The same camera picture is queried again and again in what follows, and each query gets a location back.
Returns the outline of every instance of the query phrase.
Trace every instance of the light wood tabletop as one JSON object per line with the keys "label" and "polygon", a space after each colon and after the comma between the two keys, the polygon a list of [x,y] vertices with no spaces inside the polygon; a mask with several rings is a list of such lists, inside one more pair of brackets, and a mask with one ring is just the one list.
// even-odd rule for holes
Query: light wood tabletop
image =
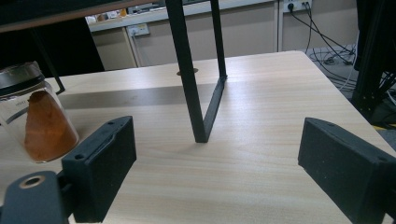
{"label": "light wood tabletop", "polygon": [[[333,122],[395,156],[393,149],[303,53],[226,63],[206,144],[194,142],[177,64],[62,77],[59,97],[81,140],[108,120],[134,117],[137,161],[104,223],[349,223],[297,164],[304,118]],[[217,62],[194,67],[205,113]],[[60,160],[30,162],[3,128],[0,146],[1,201],[17,178],[62,169]]]}

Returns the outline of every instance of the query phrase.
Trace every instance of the electrical outlet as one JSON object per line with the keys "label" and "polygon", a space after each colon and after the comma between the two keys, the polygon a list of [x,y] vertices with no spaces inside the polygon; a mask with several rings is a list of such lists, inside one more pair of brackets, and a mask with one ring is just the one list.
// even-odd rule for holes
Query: electrical outlet
{"label": "electrical outlet", "polygon": [[290,12],[288,6],[289,4],[293,4],[293,12],[299,10],[305,10],[304,4],[309,4],[307,8],[312,7],[312,0],[284,0],[283,1],[283,12]]}
{"label": "electrical outlet", "polygon": [[127,27],[128,35],[148,35],[149,27],[146,23],[141,23],[137,25],[131,25]]}

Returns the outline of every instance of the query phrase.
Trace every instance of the black metal frame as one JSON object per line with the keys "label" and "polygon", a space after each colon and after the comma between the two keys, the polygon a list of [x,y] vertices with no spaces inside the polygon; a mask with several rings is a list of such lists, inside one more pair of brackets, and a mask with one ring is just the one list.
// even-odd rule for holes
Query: black metal frame
{"label": "black metal frame", "polygon": [[165,0],[165,2],[195,142],[206,143],[209,140],[209,136],[219,110],[219,104],[224,90],[224,83],[227,79],[219,15],[219,0],[210,1],[216,39],[216,51],[218,54],[219,80],[213,92],[209,108],[206,111],[205,119],[203,119],[202,116],[194,68],[192,65],[191,50],[187,35],[186,18],[183,12],[182,0]]}
{"label": "black metal frame", "polygon": [[390,88],[388,86],[380,90],[380,82],[382,73],[386,70],[387,52],[396,25],[393,13],[395,6],[393,0],[380,0],[373,8],[356,89],[353,91],[352,104],[369,121],[375,108],[382,102],[382,94]]}

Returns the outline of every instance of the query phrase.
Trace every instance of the floor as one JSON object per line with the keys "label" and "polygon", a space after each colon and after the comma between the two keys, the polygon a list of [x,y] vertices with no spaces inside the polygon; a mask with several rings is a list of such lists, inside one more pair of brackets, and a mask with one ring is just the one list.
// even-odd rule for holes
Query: floor
{"label": "floor", "polygon": [[[325,74],[334,86],[345,95],[347,99],[352,98],[353,89],[356,85],[358,71],[353,69],[353,61],[355,52],[354,45],[347,45],[344,49],[334,47],[334,51],[330,48],[316,48],[308,49],[306,55],[318,66],[318,68]],[[387,119],[389,116],[396,117],[396,105],[392,104],[390,100],[386,100],[385,111],[378,112],[379,117]],[[396,130],[393,127],[388,129],[377,128],[381,136],[396,150]]]}

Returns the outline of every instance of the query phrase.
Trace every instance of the spice jar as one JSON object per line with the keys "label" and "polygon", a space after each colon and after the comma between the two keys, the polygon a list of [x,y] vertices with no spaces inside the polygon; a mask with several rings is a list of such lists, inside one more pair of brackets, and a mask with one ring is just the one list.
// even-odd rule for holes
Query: spice jar
{"label": "spice jar", "polygon": [[120,16],[121,17],[126,17],[126,15],[127,15],[126,8],[120,9]]}
{"label": "spice jar", "polygon": [[55,160],[78,134],[36,62],[0,70],[0,123],[35,162]]}

